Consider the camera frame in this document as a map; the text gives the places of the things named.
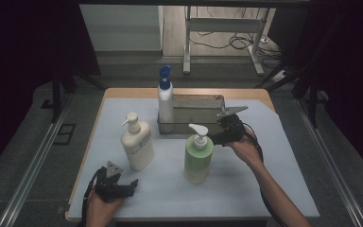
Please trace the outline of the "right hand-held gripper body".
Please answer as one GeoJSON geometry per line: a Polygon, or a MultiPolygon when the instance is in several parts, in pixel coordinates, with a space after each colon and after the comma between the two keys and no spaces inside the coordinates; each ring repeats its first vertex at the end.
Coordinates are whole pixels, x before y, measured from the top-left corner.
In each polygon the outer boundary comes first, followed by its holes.
{"type": "Polygon", "coordinates": [[[217,135],[224,136],[225,144],[239,141],[243,137],[246,130],[237,113],[247,109],[247,106],[226,107],[217,114],[217,124],[222,129],[217,135]]]}

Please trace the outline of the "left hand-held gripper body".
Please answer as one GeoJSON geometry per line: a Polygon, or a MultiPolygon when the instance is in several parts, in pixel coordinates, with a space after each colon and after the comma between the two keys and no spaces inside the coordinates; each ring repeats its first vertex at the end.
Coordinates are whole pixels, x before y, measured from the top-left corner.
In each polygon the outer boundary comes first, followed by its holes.
{"type": "Polygon", "coordinates": [[[119,185],[123,169],[111,161],[101,167],[96,174],[95,192],[104,201],[116,200],[115,193],[123,189],[131,189],[130,185],[119,185]]]}

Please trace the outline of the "green pump bottle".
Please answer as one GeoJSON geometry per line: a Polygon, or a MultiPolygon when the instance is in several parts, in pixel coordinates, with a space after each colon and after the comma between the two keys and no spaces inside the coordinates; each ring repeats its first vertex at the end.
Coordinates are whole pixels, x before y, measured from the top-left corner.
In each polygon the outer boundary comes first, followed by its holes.
{"type": "Polygon", "coordinates": [[[190,183],[201,183],[209,171],[214,143],[205,126],[189,124],[188,127],[195,133],[185,143],[184,177],[190,183]]]}

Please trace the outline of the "metal mesh basket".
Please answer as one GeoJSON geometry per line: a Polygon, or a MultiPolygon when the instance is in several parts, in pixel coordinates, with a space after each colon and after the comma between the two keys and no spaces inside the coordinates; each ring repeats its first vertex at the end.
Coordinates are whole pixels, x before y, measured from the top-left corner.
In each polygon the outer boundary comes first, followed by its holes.
{"type": "Polygon", "coordinates": [[[173,95],[172,132],[169,134],[191,134],[189,124],[207,127],[209,130],[216,128],[217,114],[225,108],[222,95],[173,95]]]}

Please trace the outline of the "white bottle with blue pump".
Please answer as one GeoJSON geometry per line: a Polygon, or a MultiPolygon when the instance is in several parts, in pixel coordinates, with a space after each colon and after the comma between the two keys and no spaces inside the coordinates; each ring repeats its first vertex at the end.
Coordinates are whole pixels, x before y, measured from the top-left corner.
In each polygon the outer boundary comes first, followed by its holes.
{"type": "Polygon", "coordinates": [[[159,127],[163,134],[169,134],[173,129],[173,85],[170,81],[170,71],[171,67],[169,65],[162,67],[159,71],[159,127]]]}

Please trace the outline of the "person's left hand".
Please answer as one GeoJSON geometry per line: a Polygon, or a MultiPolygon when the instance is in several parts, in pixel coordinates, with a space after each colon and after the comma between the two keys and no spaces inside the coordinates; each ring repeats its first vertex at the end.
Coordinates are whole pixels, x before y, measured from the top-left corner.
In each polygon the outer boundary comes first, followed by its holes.
{"type": "Polygon", "coordinates": [[[87,201],[86,223],[110,223],[115,212],[122,206],[124,199],[104,202],[94,190],[87,201]]]}

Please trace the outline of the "person's right hand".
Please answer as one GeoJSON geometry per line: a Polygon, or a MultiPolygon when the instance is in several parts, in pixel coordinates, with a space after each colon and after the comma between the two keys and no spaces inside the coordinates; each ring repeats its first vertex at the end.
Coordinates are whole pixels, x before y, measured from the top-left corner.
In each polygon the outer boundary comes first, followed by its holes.
{"type": "Polygon", "coordinates": [[[235,155],[245,162],[252,171],[257,171],[264,167],[259,151],[246,135],[244,135],[239,141],[227,143],[226,147],[230,147],[234,151],[235,155]]]}

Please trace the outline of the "cream pump bottle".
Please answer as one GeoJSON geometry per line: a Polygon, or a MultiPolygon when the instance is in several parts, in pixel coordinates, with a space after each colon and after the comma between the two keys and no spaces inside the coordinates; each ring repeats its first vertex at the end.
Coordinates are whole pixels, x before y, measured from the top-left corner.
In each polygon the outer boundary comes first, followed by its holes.
{"type": "Polygon", "coordinates": [[[154,157],[151,129],[146,121],[140,121],[138,114],[130,112],[122,125],[128,125],[121,136],[121,144],[135,171],[144,169],[154,157]]]}

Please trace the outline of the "pale blue table mat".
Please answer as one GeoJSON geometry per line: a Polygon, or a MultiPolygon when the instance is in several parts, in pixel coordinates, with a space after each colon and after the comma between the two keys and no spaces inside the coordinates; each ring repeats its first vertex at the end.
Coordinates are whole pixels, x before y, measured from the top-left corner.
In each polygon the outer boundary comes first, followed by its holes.
{"type": "MultiPolygon", "coordinates": [[[[277,183],[305,216],[318,217],[320,213],[279,115],[259,100],[229,99],[226,103],[242,107],[238,116],[253,128],[264,153],[265,166],[277,183]]],[[[202,183],[189,183],[183,176],[186,138],[161,135],[157,112],[158,102],[154,98],[108,98],[103,102],[66,214],[68,219],[80,218],[87,185],[108,162],[122,168],[121,184],[138,183],[134,195],[126,199],[116,214],[120,220],[268,216],[253,173],[229,148],[217,146],[208,176],[202,183]],[[141,171],[130,168],[120,142],[126,130],[123,123],[130,112],[136,112],[152,131],[155,155],[141,171]]]]}

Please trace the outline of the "white power strip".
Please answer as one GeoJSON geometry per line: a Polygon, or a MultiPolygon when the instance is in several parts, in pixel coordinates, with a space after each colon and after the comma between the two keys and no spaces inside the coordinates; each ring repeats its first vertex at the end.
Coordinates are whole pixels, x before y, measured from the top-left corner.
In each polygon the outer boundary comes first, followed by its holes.
{"type": "Polygon", "coordinates": [[[271,80],[273,82],[277,82],[277,81],[280,81],[281,79],[284,79],[287,75],[288,75],[288,73],[285,70],[281,70],[271,80]]]}

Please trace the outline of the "black metal stand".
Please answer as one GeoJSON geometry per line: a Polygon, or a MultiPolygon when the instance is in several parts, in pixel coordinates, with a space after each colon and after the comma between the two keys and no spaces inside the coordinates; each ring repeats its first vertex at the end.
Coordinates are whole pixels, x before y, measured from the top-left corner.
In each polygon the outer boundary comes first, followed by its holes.
{"type": "Polygon", "coordinates": [[[63,88],[66,93],[73,94],[78,89],[74,79],[74,76],[77,76],[94,85],[96,88],[105,91],[107,86],[94,79],[94,76],[100,75],[101,72],[97,63],[95,63],[95,66],[85,66],[57,61],[54,64],[52,71],[51,108],[53,109],[53,116],[51,122],[57,122],[62,111],[61,88],[63,88]]]}
{"type": "Polygon", "coordinates": [[[329,41],[329,29],[326,26],[315,28],[309,27],[312,30],[312,35],[305,41],[304,46],[299,48],[294,54],[285,57],[258,85],[261,88],[270,79],[276,77],[285,66],[294,65],[293,71],[283,79],[272,83],[266,90],[274,91],[290,81],[297,80],[296,85],[292,90],[294,97],[301,98],[306,92],[309,93],[308,99],[308,118],[314,128],[318,126],[316,120],[316,108],[318,103],[318,88],[319,80],[315,75],[316,64],[320,60],[325,46],[329,41]]]}

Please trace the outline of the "dark curtain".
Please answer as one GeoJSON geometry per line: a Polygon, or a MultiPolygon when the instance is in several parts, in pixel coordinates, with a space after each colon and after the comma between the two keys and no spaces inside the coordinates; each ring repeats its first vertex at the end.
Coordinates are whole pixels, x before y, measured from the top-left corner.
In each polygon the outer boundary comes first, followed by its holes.
{"type": "Polygon", "coordinates": [[[0,0],[0,155],[39,86],[58,78],[72,93],[74,76],[100,73],[81,2],[0,0]]]}
{"type": "Polygon", "coordinates": [[[292,59],[291,67],[303,67],[335,18],[343,15],[293,94],[300,96],[310,87],[325,92],[326,112],[363,158],[363,0],[340,1],[340,9],[277,9],[268,36],[292,59]]]}

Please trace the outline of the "white cabinet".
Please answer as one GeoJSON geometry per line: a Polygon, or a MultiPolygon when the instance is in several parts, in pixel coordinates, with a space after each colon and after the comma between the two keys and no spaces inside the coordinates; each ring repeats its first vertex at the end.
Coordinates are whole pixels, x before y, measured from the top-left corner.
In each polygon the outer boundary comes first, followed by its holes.
{"type": "Polygon", "coordinates": [[[162,6],[80,5],[95,51],[161,51],[162,6]]]}

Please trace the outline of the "aluminium floor rail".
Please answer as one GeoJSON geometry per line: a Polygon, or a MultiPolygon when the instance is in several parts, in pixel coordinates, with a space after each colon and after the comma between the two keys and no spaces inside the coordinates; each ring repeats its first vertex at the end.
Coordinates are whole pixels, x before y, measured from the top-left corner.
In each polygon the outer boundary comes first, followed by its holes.
{"type": "Polygon", "coordinates": [[[309,134],[315,143],[317,151],[320,154],[321,160],[324,162],[325,168],[328,171],[330,178],[345,206],[346,211],[354,225],[354,227],[363,227],[363,212],[359,206],[354,193],[347,185],[342,174],[340,173],[335,160],[333,159],[329,148],[326,146],[319,130],[313,126],[308,116],[309,111],[306,109],[304,101],[301,99],[294,99],[296,105],[300,110],[302,121],[304,122],[309,134]]]}
{"type": "Polygon", "coordinates": [[[49,150],[54,143],[54,140],[60,130],[62,122],[68,113],[72,99],[73,95],[66,95],[63,99],[63,104],[61,105],[61,112],[59,113],[57,120],[54,123],[50,124],[48,132],[45,134],[43,141],[38,146],[38,149],[33,158],[31,159],[25,174],[16,186],[16,189],[0,218],[0,227],[13,227],[26,202],[28,194],[37,179],[37,176],[43,166],[49,150]]]}

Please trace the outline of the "white desk frame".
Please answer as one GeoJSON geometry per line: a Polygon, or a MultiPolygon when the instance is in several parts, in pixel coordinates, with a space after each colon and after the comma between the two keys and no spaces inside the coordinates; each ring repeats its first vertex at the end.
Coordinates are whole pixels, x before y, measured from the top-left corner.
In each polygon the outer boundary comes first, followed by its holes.
{"type": "Polygon", "coordinates": [[[251,62],[258,76],[263,76],[265,71],[257,56],[259,43],[267,23],[270,9],[265,9],[260,19],[238,19],[238,18],[192,18],[191,7],[186,8],[185,19],[185,43],[183,51],[182,71],[185,75],[190,73],[190,33],[200,32],[226,32],[226,33],[253,33],[255,35],[253,44],[248,47],[251,62]]]}

